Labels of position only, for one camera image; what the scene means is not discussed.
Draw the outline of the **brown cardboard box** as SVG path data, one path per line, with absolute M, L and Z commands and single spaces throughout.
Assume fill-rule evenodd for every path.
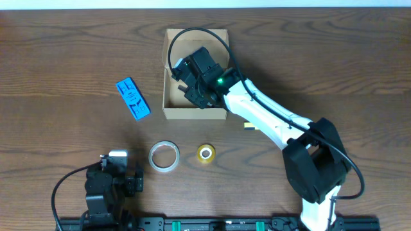
M 224 47 L 228 43 L 225 29 L 210 33 L 166 30 L 162 109 L 167 119 L 226 119 L 224 108 L 212 106 L 208 96 L 201 96 L 207 90 L 201 84 L 211 79 L 212 71 L 222 73 L 228 67 L 230 56 Z

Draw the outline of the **yellow highlighter blue cap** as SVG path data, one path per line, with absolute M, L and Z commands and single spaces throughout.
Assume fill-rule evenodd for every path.
M 255 126 L 254 124 L 250 122 L 244 122 L 243 127 L 245 130 L 259 130 L 257 126 Z

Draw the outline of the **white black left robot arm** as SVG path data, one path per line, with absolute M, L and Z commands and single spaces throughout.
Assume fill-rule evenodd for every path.
M 101 162 L 86 172 L 87 212 L 80 230 L 139 230 L 136 218 L 124 208 L 126 198 L 143 191 L 143 171 L 127 175 L 125 152 L 101 156 Z

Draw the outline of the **small yellow tape roll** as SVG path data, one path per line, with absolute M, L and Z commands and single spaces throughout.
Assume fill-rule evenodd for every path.
M 202 164 L 210 164 L 215 155 L 215 148 L 210 144 L 203 144 L 197 150 L 197 158 Z

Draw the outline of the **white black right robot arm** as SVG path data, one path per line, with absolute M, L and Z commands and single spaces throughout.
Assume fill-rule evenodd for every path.
M 186 84 L 185 97 L 198 108 L 224 107 L 256 125 L 282 151 L 286 176 L 302 198 L 301 222 L 326 230 L 336 220 L 332 198 L 351 166 L 335 126 L 285 109 L 235 68 L 223 69 L 205 47 L 181 58 L 172 77 Z

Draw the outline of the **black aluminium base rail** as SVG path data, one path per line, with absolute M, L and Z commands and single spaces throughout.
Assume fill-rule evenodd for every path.
M 287 231 L 307 230 L 296 217 L 283 216 L 271 219 L 236 218 L 236 219 L 164 219 L 139 218 L 134 225 L 125 227 L 125 230 L 144 231 Z M 337 217 L 329 228 L 335 231 L 380 231 L 380 222 L 377 218 L 344 218 Z

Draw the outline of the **blue whiteboard duster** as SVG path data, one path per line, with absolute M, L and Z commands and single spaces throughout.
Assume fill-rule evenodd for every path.
M 131 77 L 117 82 L 116 88 L 136 121 L 151 114 L 148 103 Z

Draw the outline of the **large clear tape roll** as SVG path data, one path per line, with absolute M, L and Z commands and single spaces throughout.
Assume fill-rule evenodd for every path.
M 179 148 L 171 141 L 155 143 L 148 153 L 148 162 L 152 169 L 158 173 L 170 173 L 174 171 L 179 165 L 179 160 Z

